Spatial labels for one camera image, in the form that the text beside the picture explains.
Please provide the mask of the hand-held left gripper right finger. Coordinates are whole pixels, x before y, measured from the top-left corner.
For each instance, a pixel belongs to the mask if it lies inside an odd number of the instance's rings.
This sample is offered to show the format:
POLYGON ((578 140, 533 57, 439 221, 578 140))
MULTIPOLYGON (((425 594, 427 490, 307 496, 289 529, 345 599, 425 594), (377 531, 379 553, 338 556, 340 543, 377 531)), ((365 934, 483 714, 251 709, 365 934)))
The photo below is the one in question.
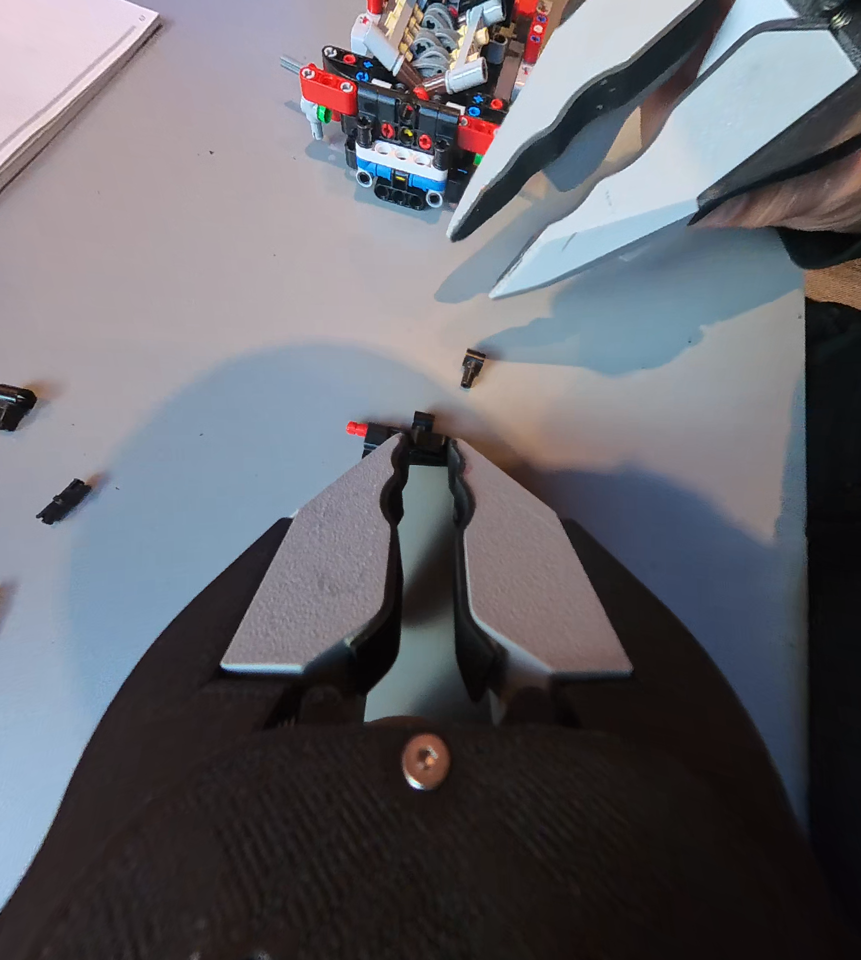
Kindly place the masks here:
POLYGON ((469 443, 448 446, 455 653, 473 701, 627 678, 632 664, 565 527, 469 443))

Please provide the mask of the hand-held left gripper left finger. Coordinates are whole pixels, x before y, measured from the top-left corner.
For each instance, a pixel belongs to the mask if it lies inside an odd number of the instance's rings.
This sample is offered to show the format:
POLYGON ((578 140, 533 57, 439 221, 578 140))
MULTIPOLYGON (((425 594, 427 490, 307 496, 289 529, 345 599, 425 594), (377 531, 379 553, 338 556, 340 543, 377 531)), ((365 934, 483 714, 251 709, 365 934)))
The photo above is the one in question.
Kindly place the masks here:
POLYGON ((400 644, 409 446, 391 436, 294 514, 224 671, 358 695, 388 673, 400 644))

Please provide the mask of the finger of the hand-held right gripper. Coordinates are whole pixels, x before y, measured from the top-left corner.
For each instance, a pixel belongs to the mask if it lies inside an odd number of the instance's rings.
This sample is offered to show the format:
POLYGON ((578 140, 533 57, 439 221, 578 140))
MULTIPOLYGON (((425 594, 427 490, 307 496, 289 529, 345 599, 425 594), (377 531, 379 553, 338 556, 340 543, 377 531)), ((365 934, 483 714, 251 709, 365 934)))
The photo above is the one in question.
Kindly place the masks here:
POLYGON ((586 1, 544 44, 448 225, 458 242, 591 123, 640 99, 704 36, 703 1, 586 1))
POLYGON ((736 2, 651 144, 549 224, 490 298, 555 283, 693 217, 701 194, 856 71, 825 20, 798 14, 788 2, 736 2))

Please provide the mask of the black hinged brick piece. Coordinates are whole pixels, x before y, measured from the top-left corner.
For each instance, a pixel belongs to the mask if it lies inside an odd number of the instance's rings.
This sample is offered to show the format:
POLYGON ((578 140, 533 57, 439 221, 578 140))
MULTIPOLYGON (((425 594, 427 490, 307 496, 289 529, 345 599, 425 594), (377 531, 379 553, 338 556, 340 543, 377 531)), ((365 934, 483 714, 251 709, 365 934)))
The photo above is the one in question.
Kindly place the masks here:
POLYGON ((368 456, 392 436, 402 434, 409 443, 408 464, 410 466, 447 467, 450 438, 436 432, 435 422, 434 414, 423 411, 414 412, 412 425, 409 428, 367 422, 369 431, 363 438, 361 458, 368 456))

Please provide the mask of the person's right forearm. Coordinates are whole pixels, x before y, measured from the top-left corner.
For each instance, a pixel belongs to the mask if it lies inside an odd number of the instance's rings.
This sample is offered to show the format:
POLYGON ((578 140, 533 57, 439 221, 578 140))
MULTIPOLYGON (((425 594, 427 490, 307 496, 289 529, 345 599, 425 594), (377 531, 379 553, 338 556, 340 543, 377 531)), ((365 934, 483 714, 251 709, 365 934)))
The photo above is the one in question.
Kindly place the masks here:
POLYGON ((861 233, 777 227, 777 234, 793 263, 806 271, 828 269, 861 259, 861 233))

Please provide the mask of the grey desk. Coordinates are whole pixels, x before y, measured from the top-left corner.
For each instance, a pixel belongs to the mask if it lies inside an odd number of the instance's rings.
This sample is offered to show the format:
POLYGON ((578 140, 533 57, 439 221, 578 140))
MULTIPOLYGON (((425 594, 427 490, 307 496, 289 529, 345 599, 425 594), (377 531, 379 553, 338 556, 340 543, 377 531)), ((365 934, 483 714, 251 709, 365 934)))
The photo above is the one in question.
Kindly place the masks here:
POLYGON ((354 2, 150 2, 163 29, 0 197, 0 909, 149 644, 360 457, 348 421, 434 412, 680 618, 800 817, 801 275, 767 232, 676 226, 491 300, 568 212, 537 176, 462 243, 356 188, 281 54, 354 2), (468 349, 486 354, 461 389, 468 349), (73 479, 91 494, 36 518, 73 479))

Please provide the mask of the person's right hand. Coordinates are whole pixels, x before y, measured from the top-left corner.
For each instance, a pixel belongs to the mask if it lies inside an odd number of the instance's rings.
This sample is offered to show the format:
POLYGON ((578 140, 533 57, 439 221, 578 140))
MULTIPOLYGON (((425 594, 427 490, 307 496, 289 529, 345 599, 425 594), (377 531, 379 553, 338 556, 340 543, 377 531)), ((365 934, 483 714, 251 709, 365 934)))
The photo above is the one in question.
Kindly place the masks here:
POLYGON ((861 148, 822 169, 726 200, 698 227, 861 233, 861 148))

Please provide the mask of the toy brick car model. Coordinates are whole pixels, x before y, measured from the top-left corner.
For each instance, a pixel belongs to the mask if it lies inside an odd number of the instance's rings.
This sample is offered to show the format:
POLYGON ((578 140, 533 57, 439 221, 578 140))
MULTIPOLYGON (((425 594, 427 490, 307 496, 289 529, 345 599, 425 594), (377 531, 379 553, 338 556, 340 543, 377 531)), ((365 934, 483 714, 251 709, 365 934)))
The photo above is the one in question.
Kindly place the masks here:
POLYGON ((370 1, 349 48, 280 65, 313 138, 340 125, 361 188, 439 210, 461 199, 559 20, 550 1, 370 1))

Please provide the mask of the cluster of black connector pieces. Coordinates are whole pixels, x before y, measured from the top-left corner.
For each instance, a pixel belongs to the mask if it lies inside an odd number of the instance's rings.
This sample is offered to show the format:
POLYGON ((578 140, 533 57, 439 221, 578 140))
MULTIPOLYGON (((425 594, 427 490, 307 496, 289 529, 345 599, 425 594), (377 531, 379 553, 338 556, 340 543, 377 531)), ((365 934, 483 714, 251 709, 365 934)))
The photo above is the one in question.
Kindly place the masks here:
MULTIPOLYGON (((29 387, 0 384, 0 431, 15 432, 23 419, 38 402, 37 394, 29 387)), ((37 513, 36 519, 46 526, 64 522, 92 493, 93 486, 80 478, 55 494, 37 513)))

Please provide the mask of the open instruction book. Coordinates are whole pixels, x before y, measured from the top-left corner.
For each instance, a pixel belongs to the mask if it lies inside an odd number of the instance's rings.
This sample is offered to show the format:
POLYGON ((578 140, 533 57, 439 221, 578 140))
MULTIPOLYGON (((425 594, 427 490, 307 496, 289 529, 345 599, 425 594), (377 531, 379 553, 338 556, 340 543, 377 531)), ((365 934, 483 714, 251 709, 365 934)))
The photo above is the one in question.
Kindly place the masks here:
POLYGON ((125 1, 0 1, 0 192, 160 27, 125 1))

